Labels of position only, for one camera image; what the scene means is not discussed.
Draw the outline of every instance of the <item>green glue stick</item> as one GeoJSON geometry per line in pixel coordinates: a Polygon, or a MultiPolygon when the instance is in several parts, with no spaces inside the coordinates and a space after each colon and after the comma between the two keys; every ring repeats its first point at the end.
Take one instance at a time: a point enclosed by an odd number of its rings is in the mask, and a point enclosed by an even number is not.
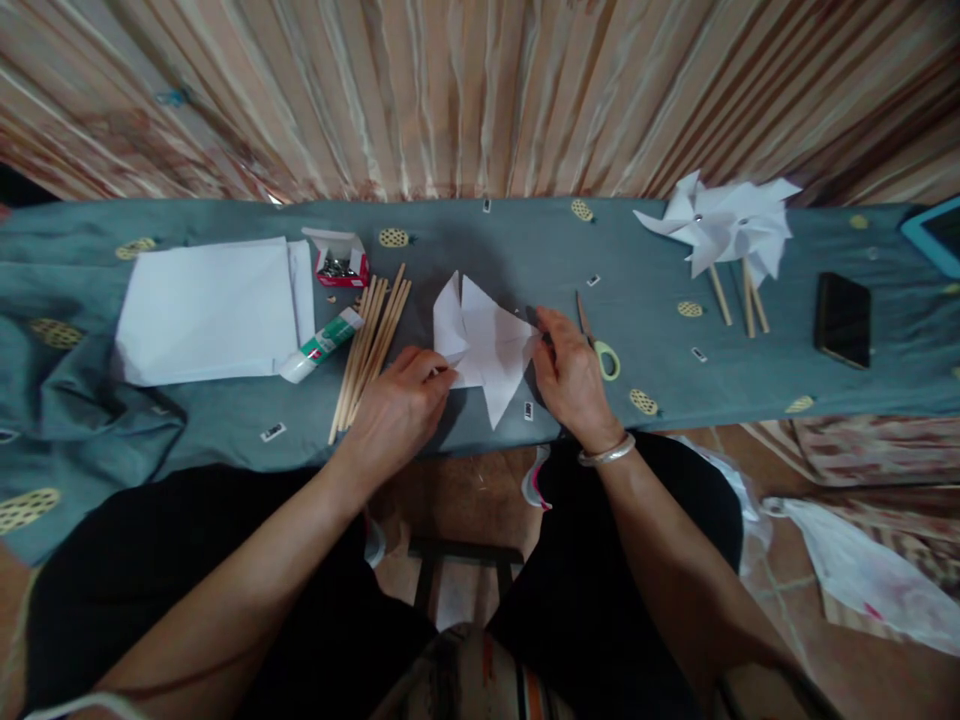
{"type": "Polygon", "coordinates": [[[326,360],[330,353],[352,338],[362,326],[363,318],[352,308],[347,308],[328,322],[306,345],[287,358],[280,367],[280,377],[297,384],[326,360]]]}

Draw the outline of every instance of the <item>gray tablecloth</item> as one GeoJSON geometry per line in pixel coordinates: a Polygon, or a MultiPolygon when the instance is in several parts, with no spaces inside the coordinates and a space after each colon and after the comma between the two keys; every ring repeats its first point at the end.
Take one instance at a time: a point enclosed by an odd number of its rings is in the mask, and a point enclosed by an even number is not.
{"type": "MultiPolygon", "coordinates": [[[[16,212],[0,226],[0,339],[4,397],[0,428],[20,433],[0,445],[0,500],[41,487],[59,505],[6,536],[25,559],[41,559],[111,492],[184,467],[226,462],[256,470],[321,463],[347,353],[300,385],[249,378],[139,390],[108,379],[112,336],[132,263],[118,246],[149,237],[157,249],[286,235],[303,226],[348,230],[363,239],[374,272],[392,279],[401,262],[413,289],[391,350],[431,346],[432,307],[454,270],[504,308],[532,319],[536,305],[576,317],[580,290],[596,336],[616,349],[620,377],[607,395],[627,426],[698,427],[783,416],[801,396],[808,414],[948,415],[960,410],[960,295],[897,232],[906,205],[789,213],[780,279],[761,290],[771,332],[746,336],[739,267],[720,276],[734,316],[724,325],[708,276],[690,279],[685,246],[645,230],[633,209],[663,204],[589,200],[581,221],[569,198],[437,201],[396,205],[319,202],[276,209],[258,203],[120,200],[62,203],[16,212]],[[862,215],[865,230],[851,226],[862,215]],[[381,247],[380,230],[401,228],[413,243],[381,247]],[[858,371],[813,347],[817,276],[834,271],[873,293],[873,367],[858,371]],[[593,287],[587,280],[599,275],[593,287]],[[700,303],[687,318],[678,303],[700,303]],[[69,352],[37,340],[30,322],[51,318],[84,333],[69,352]],[[700,362],[691,352],[706,355],[700,362]],[[639,389],[661,409],[641,413],[639,389]],[[287,430],[269,443],[266,429],[287,430]]],[[[356,291],[316,285],[322,327],[356,291]],[[338,298],[327,302],[329,295],[338,298]]],[[[428,453],[466,454],[555,438],[559,428],[537,402],[533,369],[497,429],[479,388],[455,391],[428,453]],[[535,403],[532,421],[525,401],[535,403]]]]}

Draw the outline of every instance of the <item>black pants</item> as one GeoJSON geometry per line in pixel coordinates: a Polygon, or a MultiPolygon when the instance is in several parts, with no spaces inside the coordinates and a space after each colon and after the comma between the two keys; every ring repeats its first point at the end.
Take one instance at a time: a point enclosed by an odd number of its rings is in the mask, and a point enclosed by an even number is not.
{"type": "MultiPolygon", "coordinates": [[[[640,452],[733,568],[740,506],[695,452],[637,436],[640,452]]],[[[630,576],[606,495],[577,448],[539,476],[554,509],[488,626],[585,716],[696,716],[696,704],[630,576]]],[[[26,712],[82,695],[180,598],[313,475],[195,468],[117,493],[37,579],[27,627],[26,712]]],[[[517,495],[517,502],[522,502],[517,495]]],[[[242,717],[366,717],[436,635],[380,592],[358,518],[308,583],[248,692],[242,717]]]]}

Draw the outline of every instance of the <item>paper pinwheel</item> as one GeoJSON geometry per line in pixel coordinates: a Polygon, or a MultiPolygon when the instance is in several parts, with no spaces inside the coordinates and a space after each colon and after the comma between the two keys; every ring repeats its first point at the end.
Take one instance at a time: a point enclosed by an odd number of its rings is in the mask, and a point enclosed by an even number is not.
{"type": "Polygon", "coordinates": [[[633,211],[644,227],[693,247],[687,258],[696,277],[716,262],[746,258],[755,287],[780,270],[787,238],[784,200],[800,188],[783,179],[707,188],[697,170],[677,183],[662,220],[633,211]]]}
{"type": "Polygon", "coordinates": [[[440,291],[433,305],[433,349],[460,377],[453,387],[483,387],[496,430],[517,391],[540,333],[501,308],[466,275],[460,293],[459,273],[440,291]]]}

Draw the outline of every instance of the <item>white plastic bag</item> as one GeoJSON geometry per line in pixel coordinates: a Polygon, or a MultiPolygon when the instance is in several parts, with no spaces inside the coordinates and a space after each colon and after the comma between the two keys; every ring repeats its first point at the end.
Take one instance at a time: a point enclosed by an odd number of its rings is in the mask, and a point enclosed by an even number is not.
{"type": "Polygon", "coordinates": [[[750,491],[747,490],[743,474],[733,460],[712,450],[702,448],[683,435],[673,435],[671,437],[699,453],[704,460],[719,470],[737,494],[743,514],[743,554],[740,556],[740,575],[746,577],[757,561],[766,555],[767,550],[770,549],[770,541],[773,539],[773,524],[770,522],[770,518],[760,512],[760,506],[750,491]],[[747,539],[751,537],[760,541],[759,546],[747,542],[747,539]]]}
{"type": "Polygon", "coordinates": [[[797,524],[817,579],[833,597],[917,642],[960,657],[960,605],[913,565],[820,505],[766,498],[763,506],[797,524]]]}

